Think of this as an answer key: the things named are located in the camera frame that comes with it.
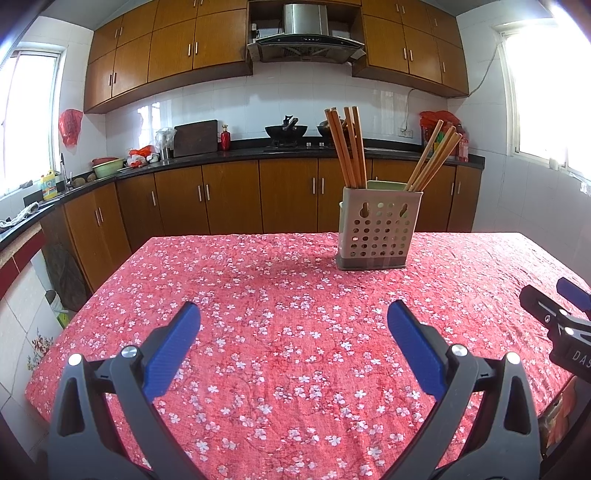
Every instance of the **black countertop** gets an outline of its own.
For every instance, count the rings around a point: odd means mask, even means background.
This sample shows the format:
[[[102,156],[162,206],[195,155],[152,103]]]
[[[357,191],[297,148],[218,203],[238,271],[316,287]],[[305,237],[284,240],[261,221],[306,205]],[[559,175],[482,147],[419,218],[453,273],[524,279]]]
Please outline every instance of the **black countertop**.
[[[116,180],[128,179],[143,175],[145,173],[156,173],[158,171],[172,170],[175,168],[192,167],[200,165],[209,165],[214,163],[224,163],[240,160],[273,160],[274,158],[337,158],[336,150],[330,147],[318,147],[317,144],[310,148],[298,149],[280,149],[272,147],[251,146],[256,144],[255,141],[236,141],[232,143],[234,149],[227,152],[213,152],[200,155],[191,155],[188,157],[174,158],[168,161],[151,163],[141,168],[133,168],[124,170],[117,175],[108,177],[106,179],[95,180],[82,187],[70,190],[67,193],[62,193],[58,197],[49,202],[40,202],[39,210],[37,210],[29,218],[23,220],[17,226],[0,233],[0,251],[5,249],[12,241],[17,239],[29,227],[33,226],[45,215],[48,215],[53,209],[63,203],[68,202],[74,198],[91,192],[103,185],[111,183]],[[367,140],[365,141],[365,157],[371,160],[408,160],[418,161],[421,157],[422,148],[420,145],[405,144],[402,142],[388,142],[381,140]],[[236,148],[237,146],[245,146],[250,148]],[[470,155],[469,161],[460,162],[456,160],[447,160],[445,165],[461,165],[478,170],[483,170],[485,166],[484,157],[478,155]]]

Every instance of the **ceiling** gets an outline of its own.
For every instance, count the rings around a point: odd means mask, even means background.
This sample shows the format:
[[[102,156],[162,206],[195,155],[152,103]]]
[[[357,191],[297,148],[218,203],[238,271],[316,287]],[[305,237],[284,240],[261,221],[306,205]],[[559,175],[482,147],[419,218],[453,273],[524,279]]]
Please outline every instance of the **ceiling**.
[[[148,0],[55,0],[43,15],[96,30],[119,15]],[[496,0],[426,0],[427,3],[460,15]]]

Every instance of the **blue gripper pad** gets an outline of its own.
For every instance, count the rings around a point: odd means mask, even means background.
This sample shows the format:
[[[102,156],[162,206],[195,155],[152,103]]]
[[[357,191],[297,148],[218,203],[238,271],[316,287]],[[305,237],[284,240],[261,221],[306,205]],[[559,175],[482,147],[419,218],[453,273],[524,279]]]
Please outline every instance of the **blue gripper pad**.
[[[428,339],[425,333],[432,327],[421,325],[402,300],[389,306],[388,328],[423,391],[441,400],[447,391],[447,364],[443,362],[447,349],[445,340],[434,329],[434,335],[429,335]],[[429,340],[435,340],[435,336],[439,340],[433,345]]]
[[[201,314],[193,303],[185,303],[167,328],[166,337],[144,369],[144,394],[148,401],[166,393],[201,328]]]
[[[583,312],[591,312],[591,296],[566,278],[556,283],[556,291]]]

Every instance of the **range hood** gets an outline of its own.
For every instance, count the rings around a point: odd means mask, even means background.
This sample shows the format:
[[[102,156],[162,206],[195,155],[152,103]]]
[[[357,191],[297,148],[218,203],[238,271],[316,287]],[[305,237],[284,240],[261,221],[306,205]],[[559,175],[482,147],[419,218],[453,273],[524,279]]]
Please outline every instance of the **range hood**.
[[[283,9],[285,33],[248,45],[253,61],[345,63],[365,55],[364,44],[330,35],[326,5],[289,4]]]

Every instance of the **tablecloth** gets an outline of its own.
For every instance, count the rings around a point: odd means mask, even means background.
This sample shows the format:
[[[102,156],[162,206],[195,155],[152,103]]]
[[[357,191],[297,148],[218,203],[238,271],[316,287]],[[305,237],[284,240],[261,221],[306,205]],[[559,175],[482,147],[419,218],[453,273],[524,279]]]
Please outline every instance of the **tablecloth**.
[[[407,268],[342,272],[335,234],[153,238],[89,300],[35,371],[27,398],[46,418],[75,352],[108,358],[165,325],[185,301],[202,330],[156,409],[210,479],[379,478],[431,410],[386,326],[403,299],[475,355],[517,352],[541,412],[570,378],[545,329],[519,306],[533,284],[581,278],[518,233],[417,233]],[[116,397],[130,457],[147,464]],[[469,404],[444,460],[475,417]]]

